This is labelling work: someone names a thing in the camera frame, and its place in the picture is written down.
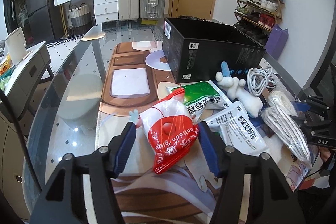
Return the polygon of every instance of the white cable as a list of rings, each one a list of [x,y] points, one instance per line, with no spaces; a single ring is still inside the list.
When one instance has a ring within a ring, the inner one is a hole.
[[[307,141],[301,129],[279,105],[266,108],[262,114],[264,122],[278,135],[289,150],[310,169],[311,160]]]
[[[266,87],[273,89],[277,82],[274,77],[271,77],[271,74],[271,67],[265,69],[250,69],[247,73],[247,86],[250,93],[258,97]]]

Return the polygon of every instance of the refrigerator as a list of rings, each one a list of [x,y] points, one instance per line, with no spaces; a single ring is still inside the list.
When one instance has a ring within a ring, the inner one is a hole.
[[[53,0],[26,0],[26,7],[35,44],[53,42],[64,35],[60,9]]]

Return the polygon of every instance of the plush toy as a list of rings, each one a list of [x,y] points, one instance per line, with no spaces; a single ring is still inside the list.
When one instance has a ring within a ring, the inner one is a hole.
[[[226,91],[229,99],[234,100],[237,98],[244,105],[249,116],[256,118],[263,108],[262,101],[244,89],[246,85],[244,79],[239,80],[237,77],[232,78],[230,76],[230,70],[225,61],[222,62],[221,67],[222,72],[216,73],[218,86]]]

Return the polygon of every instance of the black shoe box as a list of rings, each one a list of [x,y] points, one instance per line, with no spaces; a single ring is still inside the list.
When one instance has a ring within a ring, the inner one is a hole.
[[[176,83],[213,80],[223,61],[232,77],[245,78],[265,52],[233,26],[183,18],[165,19],[162,50]]]

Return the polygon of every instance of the cardboard box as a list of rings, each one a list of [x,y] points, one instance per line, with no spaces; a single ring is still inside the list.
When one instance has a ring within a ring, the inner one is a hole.
[[[265,52],[233,26],[183,18],[165,19],[162,50],[176,83],[213,80],[223,61],[232,77],[244,78]]]

